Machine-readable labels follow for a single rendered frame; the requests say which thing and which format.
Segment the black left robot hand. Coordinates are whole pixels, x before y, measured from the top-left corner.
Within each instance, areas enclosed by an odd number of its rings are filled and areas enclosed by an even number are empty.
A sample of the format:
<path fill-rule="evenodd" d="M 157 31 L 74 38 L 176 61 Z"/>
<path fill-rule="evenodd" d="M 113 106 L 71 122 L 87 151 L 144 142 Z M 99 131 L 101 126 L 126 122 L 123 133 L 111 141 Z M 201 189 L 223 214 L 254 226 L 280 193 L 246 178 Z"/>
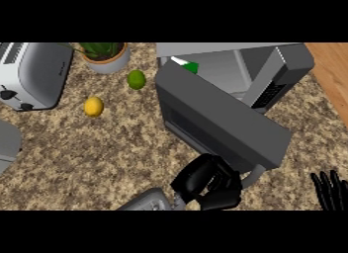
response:
<path fill-rule="evenodd" d="M 223 158 L 203 153 L 181 169 L 172 188 L 182 201 L 197 201 L 203 211 L 232 209 L 241 202 L 241 178 Z"/>

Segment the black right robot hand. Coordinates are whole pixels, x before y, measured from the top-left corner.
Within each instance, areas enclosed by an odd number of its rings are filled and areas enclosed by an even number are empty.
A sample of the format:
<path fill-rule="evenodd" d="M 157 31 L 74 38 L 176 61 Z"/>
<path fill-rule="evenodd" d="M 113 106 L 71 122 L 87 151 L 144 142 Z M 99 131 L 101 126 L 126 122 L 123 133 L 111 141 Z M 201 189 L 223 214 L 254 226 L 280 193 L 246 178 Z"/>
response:
<path fill-rule="evenodd" d="M 348 181 L 339 179 L 337 172 L 309 174 L 321 208 L 325 211 L 348 211 Z"/>

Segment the dark grey microwave door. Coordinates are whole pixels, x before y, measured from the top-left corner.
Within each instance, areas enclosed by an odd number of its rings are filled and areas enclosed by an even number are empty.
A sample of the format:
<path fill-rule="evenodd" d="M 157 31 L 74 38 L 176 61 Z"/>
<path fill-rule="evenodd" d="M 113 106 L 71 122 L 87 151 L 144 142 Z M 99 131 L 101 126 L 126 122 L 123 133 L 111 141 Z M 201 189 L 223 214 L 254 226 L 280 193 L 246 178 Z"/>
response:
<path fill-rule="evenodd" d="M 172 60 L 160 67 L 155 87 L 167 129 L 197 152 L 223 158 L 250 187 L 281 167 L 290 130 Z"/>

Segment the grey microwave body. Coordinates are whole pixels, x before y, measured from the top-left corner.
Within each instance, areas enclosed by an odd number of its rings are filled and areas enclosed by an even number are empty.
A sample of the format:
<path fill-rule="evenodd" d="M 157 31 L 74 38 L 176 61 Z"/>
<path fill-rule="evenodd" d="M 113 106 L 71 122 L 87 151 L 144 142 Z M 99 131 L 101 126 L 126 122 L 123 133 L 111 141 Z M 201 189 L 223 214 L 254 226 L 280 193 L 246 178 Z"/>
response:
<path fill-rule="evenodd" d="M 314 67 L 302 42 L 158 42 L 157 59 L 195 62 L 197 76 L 260 114 Z"/>

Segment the green and white milk carton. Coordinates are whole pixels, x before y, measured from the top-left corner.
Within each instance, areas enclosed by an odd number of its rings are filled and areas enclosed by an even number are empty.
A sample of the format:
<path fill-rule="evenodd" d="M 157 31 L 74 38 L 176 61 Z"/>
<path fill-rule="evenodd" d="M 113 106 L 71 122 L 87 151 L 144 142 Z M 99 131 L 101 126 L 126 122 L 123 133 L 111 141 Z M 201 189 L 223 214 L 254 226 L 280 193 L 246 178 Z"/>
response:
<path fill-rule="evenodd" d="M 197 73 L 198 70 L 198 63 L 192 61 L 186 61 L 178 57 L 172 57 L 172 61 L 184 68 L 186 69 L 191 73 Z"/>

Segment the yellow lemon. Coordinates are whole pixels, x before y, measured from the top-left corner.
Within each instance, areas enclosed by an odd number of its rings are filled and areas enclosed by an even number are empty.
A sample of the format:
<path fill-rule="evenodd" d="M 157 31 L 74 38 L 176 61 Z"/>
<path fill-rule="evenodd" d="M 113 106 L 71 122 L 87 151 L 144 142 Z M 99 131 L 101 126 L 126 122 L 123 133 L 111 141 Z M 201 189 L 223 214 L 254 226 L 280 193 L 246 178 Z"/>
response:
<path fill-rule="evenodd" d="M 84 114 L 98 117 L 104 111 L 104 103 L 98 97 L 89 97 L 83 104 Z"/>

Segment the green lime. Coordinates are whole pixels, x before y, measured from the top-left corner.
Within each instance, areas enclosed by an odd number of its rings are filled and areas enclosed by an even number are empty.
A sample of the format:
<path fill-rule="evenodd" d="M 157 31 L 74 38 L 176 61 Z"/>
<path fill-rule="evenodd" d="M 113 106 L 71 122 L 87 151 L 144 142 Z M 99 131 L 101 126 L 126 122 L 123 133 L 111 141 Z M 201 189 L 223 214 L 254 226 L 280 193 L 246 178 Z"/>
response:
<path fill-rule="evenodd" d="M 139 90 L 145 87 L 147 78 L 141 70 L 132 70 L 127 75 L 127 84 L 129 87 L 135 90 Z"/>

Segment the pale grey plant pot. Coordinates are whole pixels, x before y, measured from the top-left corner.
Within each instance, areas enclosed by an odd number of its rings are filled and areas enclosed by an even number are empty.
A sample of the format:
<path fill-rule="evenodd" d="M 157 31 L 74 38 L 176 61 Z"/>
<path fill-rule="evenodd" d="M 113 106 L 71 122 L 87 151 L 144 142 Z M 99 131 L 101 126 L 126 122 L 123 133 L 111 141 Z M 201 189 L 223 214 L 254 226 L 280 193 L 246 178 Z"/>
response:
<path fill-rule="evenodd" d="M 113 58 L 108 58 L 101 61 L 83 57 L 89 68 L 101 74 L 110 74 L 117 72 L 127 64 L 130 60 L 130 48 L 126 43 L 123 43 L 121 50 Z"/>

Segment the green potted plant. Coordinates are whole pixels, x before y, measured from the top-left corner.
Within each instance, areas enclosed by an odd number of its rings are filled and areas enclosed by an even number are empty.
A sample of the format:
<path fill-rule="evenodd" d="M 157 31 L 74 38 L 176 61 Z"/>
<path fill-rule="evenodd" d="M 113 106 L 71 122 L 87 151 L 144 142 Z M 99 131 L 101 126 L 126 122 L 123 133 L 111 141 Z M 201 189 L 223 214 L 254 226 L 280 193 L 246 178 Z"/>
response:
<path fill-rule="evenodd" d="M 87 59 L 93 61 L 104 61 L 111 59 L 123 50 L 124 44 L 121 42 L 82 42 L 80 48 L 76 50 Z"/>

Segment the silver toaster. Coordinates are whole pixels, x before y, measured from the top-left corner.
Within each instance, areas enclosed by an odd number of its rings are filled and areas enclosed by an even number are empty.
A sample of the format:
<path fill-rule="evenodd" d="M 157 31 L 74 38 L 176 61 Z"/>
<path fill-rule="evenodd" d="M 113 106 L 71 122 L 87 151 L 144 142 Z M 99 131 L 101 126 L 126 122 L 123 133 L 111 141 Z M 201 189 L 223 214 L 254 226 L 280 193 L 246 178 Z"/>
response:
<path fill-rule="evenodd" d="M 0 102 L 15 111 L 56 106 L 71 58 L 67 42 L 0 42 Z"/>

